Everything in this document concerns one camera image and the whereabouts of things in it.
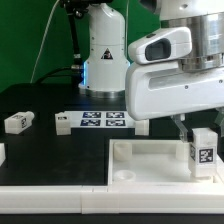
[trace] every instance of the green backdrop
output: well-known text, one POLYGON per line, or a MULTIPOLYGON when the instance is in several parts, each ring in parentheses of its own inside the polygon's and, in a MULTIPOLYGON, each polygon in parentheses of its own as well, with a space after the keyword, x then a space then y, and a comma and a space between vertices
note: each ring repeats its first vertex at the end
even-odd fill
MULTIPOLYGON (((55 1, 1 0, 0 92, 10 85, 30 82, 45 26, 55 1)), ((127 2, 128 0, 114 0, 109 5, 126 18, 127 2)), ((130 0, 126 22, 128 23, 128 44, 159 27, 158 17, 144 9, 138 0, 130 0)), ((76 20, 76 24, 81 53, 86 59, 89 54, 88 15, 82 20, 76 20)), ((35 79, 54 68, 70 66, 73 61, 72 55, 66 13, 64 9, 58 7, 49 29, 35 79)))

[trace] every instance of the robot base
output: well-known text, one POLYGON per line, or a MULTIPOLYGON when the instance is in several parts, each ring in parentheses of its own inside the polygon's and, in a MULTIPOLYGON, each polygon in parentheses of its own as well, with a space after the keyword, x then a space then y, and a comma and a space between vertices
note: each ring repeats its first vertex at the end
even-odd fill
POLYGON ((86 89, 82 84, 79 84, 79 93, 84 94, 86 96, 90 96, 90 97, 104 98, 104 99, 114 99, 114 98, 125 96, 125 90, 118 91, 118 92, 94 91, 94 90, 86 89))

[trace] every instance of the white cube with marker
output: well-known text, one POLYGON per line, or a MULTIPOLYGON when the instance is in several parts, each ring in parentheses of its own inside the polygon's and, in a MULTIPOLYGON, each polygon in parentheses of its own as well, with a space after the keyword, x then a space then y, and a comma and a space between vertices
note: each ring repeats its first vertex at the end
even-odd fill
POLYGON ((33 112, 18 112, 5 119, 5 133, 19 134, 32 125, 33 112))
POLYGON ((70 118, 66 113, 55 114, 57 135, 71 135, 70 118))

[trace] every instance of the black cable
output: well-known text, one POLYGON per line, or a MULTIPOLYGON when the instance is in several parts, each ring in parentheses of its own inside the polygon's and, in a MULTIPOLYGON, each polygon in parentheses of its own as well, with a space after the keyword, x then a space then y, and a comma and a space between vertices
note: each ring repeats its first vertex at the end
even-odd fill
POLYGON ((82 57, 79 49, 79 43, 78 43, 78 35, 77 35, 77 29, 76 24, 74 20, 74 12, 71 8, 67 8, 67 15, 68 15, 68 21, 70 25, 70 31, 71 31, 71 37, 72 37, 72 46, 73 46, 73 53, 74 53, 74 64, 75 65, 82 65, 82 57))
POLYGON ((48 72, 46 75, 44 75, 43 77, 39 78, 35 83, 36 84, 40 84, 42 83, 43 80, 47 79, 47 78, 50 78, 50 77, 59 77, 59 76, 72 76, 72 75, 55 75, 56 73, 58 72, 61 72, 61 71, 71 71, 71 67, 62 67, 62 68, 57 68, 57 69, 54 69, 50 72, 48 72))

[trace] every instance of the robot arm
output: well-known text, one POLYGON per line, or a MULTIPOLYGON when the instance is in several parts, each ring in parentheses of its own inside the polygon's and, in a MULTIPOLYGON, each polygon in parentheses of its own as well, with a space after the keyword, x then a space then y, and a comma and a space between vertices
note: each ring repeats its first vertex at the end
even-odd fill
POLYGON ((136 120, 224 106, 222 0, 141 0, 161 29, 129 46, 126 103, 136 120))

